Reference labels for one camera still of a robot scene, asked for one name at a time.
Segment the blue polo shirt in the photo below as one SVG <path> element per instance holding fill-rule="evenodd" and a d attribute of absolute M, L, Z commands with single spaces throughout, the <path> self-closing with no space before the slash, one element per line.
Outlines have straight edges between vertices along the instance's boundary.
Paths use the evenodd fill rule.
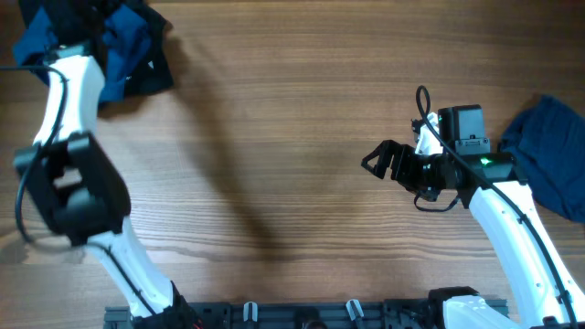
<path fill-rule="evenodd" d="M 52 26 L 53 1 L 21 1 L 25 32 L 13 45 L 13 56 L 19 66 L 36 66 L 48 62 L 48 53 L 58 47 Z M 141 65 L 154 38 L 151 24 L 139 11 L 140 1 L 100 1 L 98 8 L 105 17 L 102 39 L 108 50 L 105 84 L 100 103 L 121 101 L 127 78 Z"/>

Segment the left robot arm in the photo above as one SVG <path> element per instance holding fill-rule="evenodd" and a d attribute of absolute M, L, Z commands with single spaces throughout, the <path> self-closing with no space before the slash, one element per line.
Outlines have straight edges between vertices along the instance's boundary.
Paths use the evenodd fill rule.
<path fill-rule="evenodd" d="M 169 87 L 165 19 L 142 1 L 23 1 L 16 68 L 48 85 L 42 125 L 16 152 L 17 193 L 30 196 L 69 249 L 91 252 L 129 304 L 134 328 L 202 321 L 151 262 L 130 220 L 126 184 L 95 137 L 99 108 Z"/>

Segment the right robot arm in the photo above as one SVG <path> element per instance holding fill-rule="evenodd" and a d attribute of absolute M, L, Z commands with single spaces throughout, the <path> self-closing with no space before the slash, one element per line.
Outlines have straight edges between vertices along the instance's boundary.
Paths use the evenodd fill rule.
<path fill-rule="evenodd" d="M 433 291 L 433 323 L 442 328 L 581 328 L 584 292 L 561 260 L 536 211 L 532 191 L 510 153 L 493 153 L 477 105 L 424 109 L 416 146 L 381 142 L 361 165 L 389 176 L 415 197 L 435 201 L 454 190 L 489 238 L 516 299 L 519 322 L 484 305 L 468 288 Z"/>

